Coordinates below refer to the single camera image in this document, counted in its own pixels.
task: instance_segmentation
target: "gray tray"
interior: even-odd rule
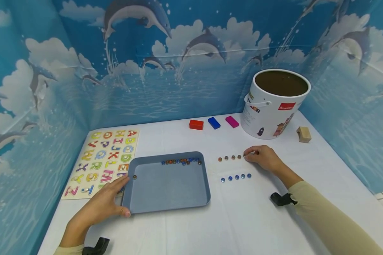
[[[199,158],[202,164],[162,165],[162,161],[182,158]],[[128,175],[122,206],[131,213],[205,206],[211,198],[203,154],[198,151],[135,158]]]

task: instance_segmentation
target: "sleeve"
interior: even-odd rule
[[[333,255],[382,255],[379,245],[348,215],[305,181],[288,189],[296,213],[316,232]]]
[[[58,247],[54,255],[82,255],[82,250],[84,249],[84,245],[78,245],[75,247]]]

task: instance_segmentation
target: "toy block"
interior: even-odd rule
[[[190,120],[189,128],[191,129],[197,129],[197,130],[203,130],[203,121],[199,120]]]
[[[296,132],[298,133],[299,135],[299,142],[305,142],[305,143],[308,143],[312,137],[311,137],[311,133],[309,132],[309,129],[308,127],[306,126],[300,126]]]
[[[210,123],[213,129],[218,129],[219,127],[221,127],[221,125],[218,123],[218,121],[214,117],[209,118],[207,121]]]
[[[230,124],[230,126],[232,126],[233,128],[236,128],[238,127],[240,124],[232,117],[232,116],[228,116],[226,118],[226,121]]]

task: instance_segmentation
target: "blue backdrop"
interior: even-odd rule
[[[383,0],[0,0],[0,254],[34,254],[89,130],[241,112],[254,73],[383,191]]]

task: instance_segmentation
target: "table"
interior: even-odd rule
[[[240,115],[232,114],[239,122]],[[383,248],[383,207],[301,113],[274,140],[255,139],[241,126],[233,129],[226,116],[215,116],[221,124],[217,130],[208,124],[208,117],[196,118],[205,121],[203,131],[189,129],[189,120],[127,126],[140,129],[136,157],[200,151],[211,201],[200,208],[108,219],[90,228],[85,245],[93,247],[99,237],[109,238],[105,253],[109,255],[328,254],[292,206],[277,207],[270,201],[272,193],[286,193],[277,178],[243,159],[231,160],[231,155],[242,155],[251,145],[266,144]],[[298,142],[299,126],[310,128],[309,144]],[[228,161],[218,162],[226,155]],[[248,173],[251,179],[220,181],[221,177]],[[39,255],[54,252],[68,220],[86,202],[60,201]]]

